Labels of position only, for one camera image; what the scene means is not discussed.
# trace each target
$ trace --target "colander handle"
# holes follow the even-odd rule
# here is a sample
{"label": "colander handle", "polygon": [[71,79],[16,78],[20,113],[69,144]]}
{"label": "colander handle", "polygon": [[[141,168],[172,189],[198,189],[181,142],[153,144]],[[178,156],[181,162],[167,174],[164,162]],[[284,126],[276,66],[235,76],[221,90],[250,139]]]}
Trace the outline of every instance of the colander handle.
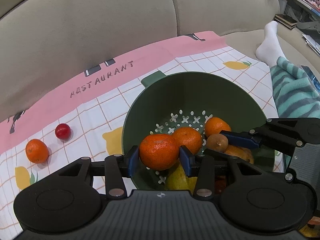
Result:
{"label": "colander handle", "polygon": [[163,74],[160,70],[158,70],[157,72],[154,72],[151,75],[148,75],[147,77],[142,79],[141,83],[146,88],[164,77],[166,77],[166,75]]}

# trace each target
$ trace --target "cherry tomato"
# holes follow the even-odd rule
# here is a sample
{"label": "cherry tomato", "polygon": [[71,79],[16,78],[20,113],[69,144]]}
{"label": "cherry tomato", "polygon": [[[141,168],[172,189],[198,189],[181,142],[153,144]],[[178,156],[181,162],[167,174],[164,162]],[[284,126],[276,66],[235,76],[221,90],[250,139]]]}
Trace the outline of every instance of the cherry tomato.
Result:
{"label": "cherry tomato", "polygon": [[60,140],[67,140],[71,136],[70,126],[66,123],[61,123],[56,127],[55,130],[56,137]]}

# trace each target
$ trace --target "green bowl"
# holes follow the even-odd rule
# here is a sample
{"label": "green bowl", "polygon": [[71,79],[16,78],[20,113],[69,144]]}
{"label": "green bowl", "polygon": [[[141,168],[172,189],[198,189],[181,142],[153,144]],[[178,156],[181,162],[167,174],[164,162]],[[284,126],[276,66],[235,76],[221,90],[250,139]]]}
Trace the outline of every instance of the green bowl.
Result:
{"label": "green bowl", "polygon": [[[211,116],[223,119],[234,132],[249,131],[266,121],[263,111],[249,94],[213,74],[183,72],[166,76],[157,71],[144,78],[142,84],[146,88],[130,107],[124,121],[124,154],[149,134],[170,134],[182,126],[195,128],[204,138],[204,123]],[[261,148],[252,154],[255,165],[272,171],[273,150]],[[165,172],[148,170],[140,162],[132,181],[138,189],[164,190],[164,176]]]}

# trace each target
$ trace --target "white sock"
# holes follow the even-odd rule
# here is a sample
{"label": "white sock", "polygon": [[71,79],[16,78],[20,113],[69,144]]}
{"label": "white sock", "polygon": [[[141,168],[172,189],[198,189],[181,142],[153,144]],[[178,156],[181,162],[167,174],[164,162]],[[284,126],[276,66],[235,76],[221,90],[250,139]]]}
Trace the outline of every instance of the white sock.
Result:
{"label": "white sock", "polygon": [[278,23],[272,21],[264,27],[264,41],[256,50],[257,59],[270,68],[277,64],[280,56],[285,57],[278,41],[277,26]]}

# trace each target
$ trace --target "teal and gray striped fabric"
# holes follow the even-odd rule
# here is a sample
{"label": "teal and gray striped fabric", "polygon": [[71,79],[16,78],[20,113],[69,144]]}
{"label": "teal and gray striped fabric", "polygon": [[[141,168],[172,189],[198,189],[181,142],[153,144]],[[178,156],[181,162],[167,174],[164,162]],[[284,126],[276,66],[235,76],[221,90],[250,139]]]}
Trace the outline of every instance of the teal and gray striped fabric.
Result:
{"label": "teal and gray striped fabric", "polygon": [[320,118],[320,95],[303,69],[279,57],[270,73],[280,118]]}

